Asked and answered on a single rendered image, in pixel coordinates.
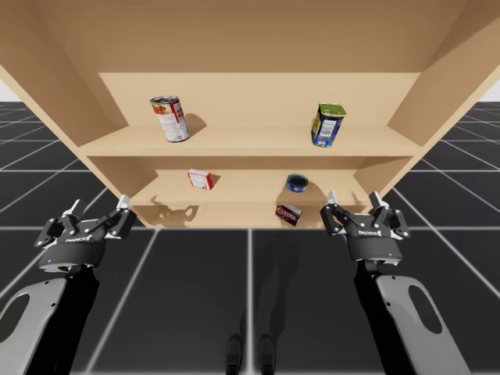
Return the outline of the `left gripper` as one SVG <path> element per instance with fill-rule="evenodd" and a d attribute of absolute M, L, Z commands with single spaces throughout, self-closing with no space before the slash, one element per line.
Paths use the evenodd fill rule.
<path fill-rule="evenodd" d="M 74 267 L 97 267 L 105 251 L 105 238 L 126 238 L 134 224 L 130 198 L 121 195 L 116 208 L 88 225 L 77 225 L 81 200 L 61 216 L 48 219 L 34 246 L 43 248 L 38 269 L 48 273 L 71 273 Z"/>

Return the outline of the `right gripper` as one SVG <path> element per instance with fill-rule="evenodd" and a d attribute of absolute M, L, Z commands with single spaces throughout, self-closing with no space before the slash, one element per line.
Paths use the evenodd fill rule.
<path fill-rule="evenodd" d="M 327 194 L 327 202 L 320 210 L 323 225 L 329 236 L 346 234 L 351 259 L 396 264 L 402 261 L 402 253 L 396 240 L 410 238 L 410 231 L 401 210 L 386 203 L 378 192 L 369 194 L 373 217 L 371 226 L 377 230 L 361 228 L 352 212 L 338 203 L 335 190 Z"/>

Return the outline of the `green and blue rectangular can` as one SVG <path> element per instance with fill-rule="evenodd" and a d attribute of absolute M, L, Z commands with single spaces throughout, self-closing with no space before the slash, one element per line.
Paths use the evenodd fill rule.
<path fill-rule="evenodd" d="M 321 102 L 312 123 L 312 143 L 317 147 L 329 148 L 340 130 L 346 111 L 338 103 Z"/>

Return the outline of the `red and white carton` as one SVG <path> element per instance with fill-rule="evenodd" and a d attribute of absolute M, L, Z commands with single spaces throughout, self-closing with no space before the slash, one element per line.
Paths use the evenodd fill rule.
<path fill-rule="evenodd" d="M 205 190 L 211 190 L 213 188 L 213 179 L 210 172 L 190 169 L 187 175 L 193 187 Z"/>

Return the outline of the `red and white can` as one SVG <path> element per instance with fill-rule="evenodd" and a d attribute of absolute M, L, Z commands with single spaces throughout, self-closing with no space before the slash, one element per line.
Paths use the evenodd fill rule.
<path fill-rule="evenodd" d="M 184 111 L 177 96 L 154 97 L 150 100 L 150 104 L 168 142 L 182 142 L 190 137 Z"/>

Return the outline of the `blue flat can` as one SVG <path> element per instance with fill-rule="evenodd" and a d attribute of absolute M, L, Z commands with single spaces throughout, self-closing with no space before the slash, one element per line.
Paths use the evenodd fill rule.
<path fill-rule="evenodd" d="M 303 192 L 309 185 L 308 178 L 300 173 L 291 173 L 287 176 L 286 188 L 292 192 Z"/>

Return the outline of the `pale wooden shelf unit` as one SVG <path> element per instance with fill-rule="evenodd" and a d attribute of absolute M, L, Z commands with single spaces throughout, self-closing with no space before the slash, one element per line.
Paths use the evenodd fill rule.
<path fill-rule="evenodd" d="M 0 0 L 0 80 L 147 227 L 280 227 L 279 204 L 320 227 L 330 190 L 368 211 L 500 80 L 500 0 Z M 321 102 L 346 111 L 329 148 Z"/>

